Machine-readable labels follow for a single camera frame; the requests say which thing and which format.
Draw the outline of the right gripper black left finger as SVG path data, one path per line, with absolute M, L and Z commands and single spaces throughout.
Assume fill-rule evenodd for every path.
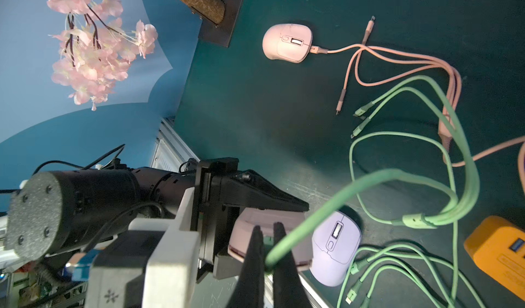
M 264 307 L 264 260 L 263 233 L 256 226 L 237 282 L 237 307 Z

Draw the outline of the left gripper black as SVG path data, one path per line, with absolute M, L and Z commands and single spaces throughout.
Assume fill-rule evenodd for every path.
M 192 205 L 192 229 L 200 234 L 196 282 L 208 274 L 216 279 L 237 276 L 241 263 L 229 256 L 227 246 L 235 221 L 247 208 L 260 211 L 309 211 L 309 204 L 294 197 L 253 170 L 239 171 L 237 158 L 197 162 Z

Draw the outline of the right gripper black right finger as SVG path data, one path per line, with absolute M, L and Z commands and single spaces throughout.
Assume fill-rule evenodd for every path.
M 275 244 L 272 249 L 273 306 L 312 307 L 300 281 L 298 268 L 292 254 L 299 243 L 295 234 L 287 235 L 284 225 L 273 225 Z

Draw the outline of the pink mouse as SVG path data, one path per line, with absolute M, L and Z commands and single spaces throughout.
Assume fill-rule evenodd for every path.
M 306 217 L 303 212 L 246 208 L 235 221 L 227 247 L 228 254 L 236 260 L 244 262 L 252 231 L 256 226 L 261 228 L 263 253 L 268 253 L 274 244 L 274 223 L 282 223 L 286 234 L 289 234 L 305 220 Z M 295 246 L 292 250 L 292 254 L 299 272 L 309 270 L 313 262 L 312 236 L 307 236 Z
M 313 32 L 301 24 L 276 24 L 270 27 L 262 41 L 262 50 L 270 60 L 301 63 L 310 53 Z

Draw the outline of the lavender wireless mouse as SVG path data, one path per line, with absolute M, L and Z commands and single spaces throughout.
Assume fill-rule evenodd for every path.
M 316 228 L 312 236 L 313 262 L 310 272 L 324 286 L 340 286 L 360 245 L 358 224 L 337 211 Z

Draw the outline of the orange power strip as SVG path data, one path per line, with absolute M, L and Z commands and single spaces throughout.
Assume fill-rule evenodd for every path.
M 489 216 L 463 247 L 475 265 L 518 298 L 524 299 L 524 230 L 500 216 Z

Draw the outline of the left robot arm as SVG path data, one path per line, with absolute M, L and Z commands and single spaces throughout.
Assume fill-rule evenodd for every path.
M 189 307 L 207 275 L 237 277 L 229 307 L 262 307 L 267 250 L 309 205 L 236 158 L 190 159 L 178 171 L 106 165 L 38 167 L 9 190 L 1 271 L 26 264 L 60 292 L 81 278 L 86 307 Z

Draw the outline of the pink cherry blossom tree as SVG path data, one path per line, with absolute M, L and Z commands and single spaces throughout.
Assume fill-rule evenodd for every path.
M 53 64 L 54 83 L 70 86 L 76 105 L 105 103 L 117 82 L 129 76 L 137 58 L 154 52 L 158 40 L 168 41 L 152 24 L 138 21 L 135 30 L 122 28 L 121 0 L 47 0 L 50 9 L 66 15 L 60 40 L 60 59 Z

